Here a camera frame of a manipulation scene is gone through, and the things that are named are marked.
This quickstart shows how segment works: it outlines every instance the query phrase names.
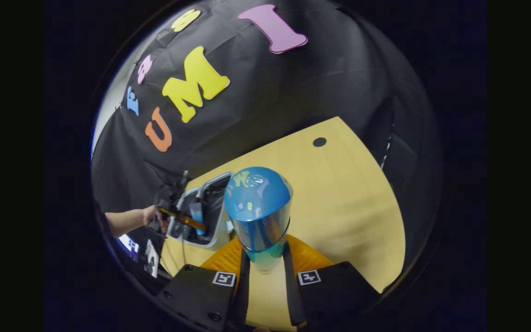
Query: light wood tabletop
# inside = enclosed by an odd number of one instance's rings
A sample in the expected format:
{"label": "light wood tabletop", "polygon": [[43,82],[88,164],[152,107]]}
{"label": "light wood tabletop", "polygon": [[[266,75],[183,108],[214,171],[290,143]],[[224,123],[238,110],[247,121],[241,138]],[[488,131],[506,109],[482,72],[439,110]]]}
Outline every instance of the light wood tabletop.
{"label": "light wood tabletop", "polygon": [[[320,137],[327,143],[314,146]],[[292,185],[288,234],[333,263],[349,261],[377,292],[401,273],[405,230],[396,198],[370,152],[339,117],[231,160],[193,179],[186,189],[250,166],[271,168]],[[184,244],[184,251],[186,263],[197,266],[215,253],[190,244]],[[183,266],[181,242],[167,238],[160,262],[175,275]],[[251,267],[247,324],[296,330],[289,320],[283,261],[267,275]]]}

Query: blue cup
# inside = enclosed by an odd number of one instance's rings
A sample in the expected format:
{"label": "blue cup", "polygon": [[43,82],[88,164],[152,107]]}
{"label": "blue cup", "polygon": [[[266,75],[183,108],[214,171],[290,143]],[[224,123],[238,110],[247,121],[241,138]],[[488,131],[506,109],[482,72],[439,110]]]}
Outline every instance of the blue cup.
{"label": "blue cup", "polygon": [[225,209],[245,252],[264,273],[284,251],[292,195],[288,181],[265,167],[240,170],[227,184]]}

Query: pink letter i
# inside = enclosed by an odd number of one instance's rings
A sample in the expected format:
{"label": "pink letter i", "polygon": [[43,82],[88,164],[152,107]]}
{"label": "pink letter i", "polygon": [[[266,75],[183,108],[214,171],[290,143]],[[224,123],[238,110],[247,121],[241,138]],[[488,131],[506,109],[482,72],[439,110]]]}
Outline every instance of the pink letter i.
{"label": "pink letter i", "polygon": [[267,36],[270,40],[270,51],[272,53],[282,53],[298,46],[303,46],[308,41],[305,35],[297,34],[278,15],[274,5],[256,6],[240,13],[238,19],[249,19],[253,24]]}

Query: dark background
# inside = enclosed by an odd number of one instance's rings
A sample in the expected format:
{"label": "dark background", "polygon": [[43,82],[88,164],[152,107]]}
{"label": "dark background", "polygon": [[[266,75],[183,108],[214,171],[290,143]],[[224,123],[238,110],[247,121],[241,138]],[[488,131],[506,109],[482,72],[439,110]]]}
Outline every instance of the dark background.
{"label": "dark background", "polygon": [[[100,80],[127,38],[165,6],[175,12],[183,4],[45,2],[47,331],[177,329],[109,259],[89,184],[92,92],[108,84]],[[397,45],[425,84],[442,132],[445,195],[452,198],[417,282],[367,330],[486,330],[486,3],[384,0],[350,7]]]}

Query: yellow letter m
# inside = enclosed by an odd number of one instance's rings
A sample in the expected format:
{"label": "yellow letter m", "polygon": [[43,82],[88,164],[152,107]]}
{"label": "yellow letter m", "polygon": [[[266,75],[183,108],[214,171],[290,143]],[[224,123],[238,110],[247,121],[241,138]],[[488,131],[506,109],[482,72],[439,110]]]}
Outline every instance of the yellow letter m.
{"label": "yellow letter m", "polygon": [[169,96],[179,113],[182,121],[188,122],[196,115],[193,107],[186,105],[184,101],[197,107],[202,107],[200,89],[204,92],[204,99],[212,99],[223,91],[230,83],[227,76],[220,76],[204,57],[204,47],[198,46],[192,50],[183,61],[183,70],[186,80],[169,78],[163,86],[163,95]]}

